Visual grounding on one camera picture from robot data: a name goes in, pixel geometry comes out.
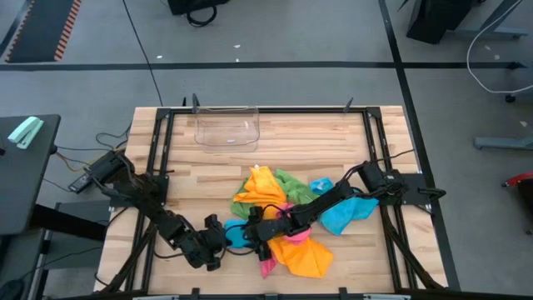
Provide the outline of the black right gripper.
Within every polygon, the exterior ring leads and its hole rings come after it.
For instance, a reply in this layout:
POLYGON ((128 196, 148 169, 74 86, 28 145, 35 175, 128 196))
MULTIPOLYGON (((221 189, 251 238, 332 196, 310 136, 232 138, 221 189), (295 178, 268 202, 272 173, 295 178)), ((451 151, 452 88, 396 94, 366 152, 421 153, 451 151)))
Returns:
POLYGON ((268 261, 272 258, 268 241, 277 235, 277 220, 264 219, 261 207, 251 207, 249 213, 244 238, 252 246, 261 262, 268 261))

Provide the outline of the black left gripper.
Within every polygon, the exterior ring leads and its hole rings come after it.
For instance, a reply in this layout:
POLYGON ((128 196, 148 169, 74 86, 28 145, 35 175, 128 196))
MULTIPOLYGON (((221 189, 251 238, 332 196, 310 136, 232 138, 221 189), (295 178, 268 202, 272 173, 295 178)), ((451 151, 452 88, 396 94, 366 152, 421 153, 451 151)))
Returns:
POLYGON ((193 268, 205 266, 208 272, 222 265, 227 239, 224 228, 216 214, 204 219, 205 228, 197 231, 186 219, 187 237, 182 242, 182 253, 193 268))

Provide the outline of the blue microfiber towel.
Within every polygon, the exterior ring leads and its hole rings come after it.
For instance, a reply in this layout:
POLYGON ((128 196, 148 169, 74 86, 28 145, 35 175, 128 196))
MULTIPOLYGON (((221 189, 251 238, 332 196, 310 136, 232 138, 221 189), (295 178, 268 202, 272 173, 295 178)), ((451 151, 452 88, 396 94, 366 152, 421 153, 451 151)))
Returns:
POLYGON ((245 226, 247 221, 230 219, 227 220, 224 224, 225 236, 226 236, 226 247, 243 249, 251 248, 252 244, 245 239, 245 226))
POLYGON ((377 205, 375 198, 352 197, 326 210, 318 221, 329 233, 340 236, 351 221, 367 219, 377 205))

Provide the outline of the pink microfiber towel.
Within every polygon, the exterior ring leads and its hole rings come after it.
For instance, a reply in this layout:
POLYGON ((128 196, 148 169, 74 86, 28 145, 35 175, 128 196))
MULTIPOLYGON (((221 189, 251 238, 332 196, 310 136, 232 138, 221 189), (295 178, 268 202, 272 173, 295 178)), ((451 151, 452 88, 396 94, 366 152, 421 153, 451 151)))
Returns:
POLYGON ((276 268, 276 265, 278 264, 278 261, 276 259, 276 255, 273 251, 271 251, 271 257, 267 260, 260 261, 260 269, 262 278, 266 279, 271 272, 276 268))
MULTIPOLYGON (((288 202, 283 203, 281 205, 282 210, 287 210, 288 208, 292 208, 292 207, 293 207, 293 204, 288 203, 288 202)), ((288 241, 289 243, 297 245, 297 244, 303 243, 307 238, 309 238, 309 236, 311 235, 311 231, 312 229, 309 227, 307 230, 300 232, 298 234, 295 234, 293 236, 284 235, 281 238, 285 241, 288 241)))

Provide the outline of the orange towel with white label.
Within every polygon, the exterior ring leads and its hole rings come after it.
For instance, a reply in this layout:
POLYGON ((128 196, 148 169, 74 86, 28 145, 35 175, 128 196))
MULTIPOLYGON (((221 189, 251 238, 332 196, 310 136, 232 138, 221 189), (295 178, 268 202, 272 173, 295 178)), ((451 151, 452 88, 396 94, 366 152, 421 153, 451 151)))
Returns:
POLYGON ((280 208, 283 203, 287 203, 286 194, 269 167, 250 167, 250 176, 244 188, 246 191, 235 194, 232 200, 240 203, 253 203, 254 206, 265 208, 266 219, 274 218, 276 207, 280 208))

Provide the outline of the orange microfiber towel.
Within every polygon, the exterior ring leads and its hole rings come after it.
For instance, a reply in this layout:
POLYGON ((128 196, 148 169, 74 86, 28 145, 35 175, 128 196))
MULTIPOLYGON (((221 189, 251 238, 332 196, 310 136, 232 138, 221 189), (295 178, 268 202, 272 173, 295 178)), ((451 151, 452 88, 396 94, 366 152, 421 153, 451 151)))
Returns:
POLYGON ((321 243, 306 238, 293 243, 283 237, 267 242, 274 258, 288 271, 305 278, 324 278, 333 261, 333 253, 321 243))

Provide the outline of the clear plastic bin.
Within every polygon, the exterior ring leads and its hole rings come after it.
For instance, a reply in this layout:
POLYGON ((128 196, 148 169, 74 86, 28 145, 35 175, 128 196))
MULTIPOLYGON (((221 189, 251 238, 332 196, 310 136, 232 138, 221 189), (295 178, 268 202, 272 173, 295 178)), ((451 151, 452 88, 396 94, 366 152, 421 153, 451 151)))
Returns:
POLYGON ((257 107, 198 108, 194 140, 205 153, 249 153, 261 137, 257 107))

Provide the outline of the black side table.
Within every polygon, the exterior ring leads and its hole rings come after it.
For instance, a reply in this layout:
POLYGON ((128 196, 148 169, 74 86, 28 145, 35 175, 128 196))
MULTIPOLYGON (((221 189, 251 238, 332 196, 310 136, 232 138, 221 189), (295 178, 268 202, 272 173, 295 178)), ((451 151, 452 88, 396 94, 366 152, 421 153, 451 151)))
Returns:
POLYGON ((25 116, 0 117, 0 236, 27 229, 47 168, 61 117, 40 115, 43 125, 28 148, 20 149, 7 137, 25 116))

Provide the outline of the mint green stapler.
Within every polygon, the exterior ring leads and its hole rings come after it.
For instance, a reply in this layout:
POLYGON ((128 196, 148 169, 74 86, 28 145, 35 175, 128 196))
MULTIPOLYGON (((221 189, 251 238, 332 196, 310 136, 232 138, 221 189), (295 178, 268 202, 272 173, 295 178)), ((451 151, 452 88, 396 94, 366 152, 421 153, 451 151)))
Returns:
POLYGON ((27 149, 32 140, 40 131, 44 121, 38 117, 30 116, 20 123, 7 137, 8 141, 15 143, 20 149, 27 149))

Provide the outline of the black box on floor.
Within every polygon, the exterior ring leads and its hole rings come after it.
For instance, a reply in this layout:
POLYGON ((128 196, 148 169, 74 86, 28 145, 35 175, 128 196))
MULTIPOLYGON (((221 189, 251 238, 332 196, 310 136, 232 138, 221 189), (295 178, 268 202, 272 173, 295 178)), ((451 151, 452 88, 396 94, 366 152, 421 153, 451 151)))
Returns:
POLYGON ((182 15, 204 8, 226 4, 229 1, 230 0, 167 0, 167 5, 173 15, 182 15))

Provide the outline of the grey desk foot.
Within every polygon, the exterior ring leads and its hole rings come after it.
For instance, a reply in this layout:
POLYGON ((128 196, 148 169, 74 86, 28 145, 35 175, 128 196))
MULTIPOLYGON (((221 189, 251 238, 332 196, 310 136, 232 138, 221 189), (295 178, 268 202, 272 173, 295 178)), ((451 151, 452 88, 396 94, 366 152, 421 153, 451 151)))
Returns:
POLYGON ((477 149, 502 148, 533 151, 533 137, 524 137, 522 139, 503 137, 475 137, 473 143, 477 149))

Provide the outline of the red object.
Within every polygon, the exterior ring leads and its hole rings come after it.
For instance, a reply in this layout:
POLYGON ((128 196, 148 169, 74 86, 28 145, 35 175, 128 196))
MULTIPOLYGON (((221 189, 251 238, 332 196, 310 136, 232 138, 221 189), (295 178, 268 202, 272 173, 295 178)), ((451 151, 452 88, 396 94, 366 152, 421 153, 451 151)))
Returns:
POLYGON ((532 178, 533 178, 533 172, 524 172, 522 174, 519 174, 519 175, 516 175, 514 177, 506 179, 501 184, 501 186, 503 188, 514 187, 514 186, 517 186, 518 183, 520 183, 521 181, 524 181, 524 180, 527 180, 527 179, 532 179, 532 178))

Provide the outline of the black mat with orange edge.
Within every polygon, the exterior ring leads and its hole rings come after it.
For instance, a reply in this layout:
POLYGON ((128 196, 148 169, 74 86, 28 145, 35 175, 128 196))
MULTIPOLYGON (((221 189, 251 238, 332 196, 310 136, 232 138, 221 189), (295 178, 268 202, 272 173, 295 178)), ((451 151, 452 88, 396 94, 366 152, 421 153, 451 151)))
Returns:
POLYGON ((5 57, 6 63, 54 63, 62 60, 82 0, 30 0, 26 15, 5 57))

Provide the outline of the black computer case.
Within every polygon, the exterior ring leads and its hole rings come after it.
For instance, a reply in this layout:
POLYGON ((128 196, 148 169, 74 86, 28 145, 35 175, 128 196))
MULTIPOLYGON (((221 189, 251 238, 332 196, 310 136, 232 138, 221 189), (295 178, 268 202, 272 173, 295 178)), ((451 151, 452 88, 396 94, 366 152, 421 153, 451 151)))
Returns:
POLYGON ((422 43, 438 44, 446 33, 473 37, 477 30, 459 25, 473 7, 486 0, 414 0, 406 36, 422 43))

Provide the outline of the grey desk frame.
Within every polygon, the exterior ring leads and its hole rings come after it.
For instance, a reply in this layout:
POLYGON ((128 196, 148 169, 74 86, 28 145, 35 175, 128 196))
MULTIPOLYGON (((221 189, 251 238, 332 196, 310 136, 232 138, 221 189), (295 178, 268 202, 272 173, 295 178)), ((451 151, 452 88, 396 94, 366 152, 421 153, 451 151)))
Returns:
POLYGON ((453 33, 465 36, 483 36, 497 38, 520 39, 529 33, 525 29, 502 27, 501 24, 506 18, 523 2, 523 0, 502 0, 501 4, 493 13, 481 24, 478 29, 460 28, 453 30, 453 33))

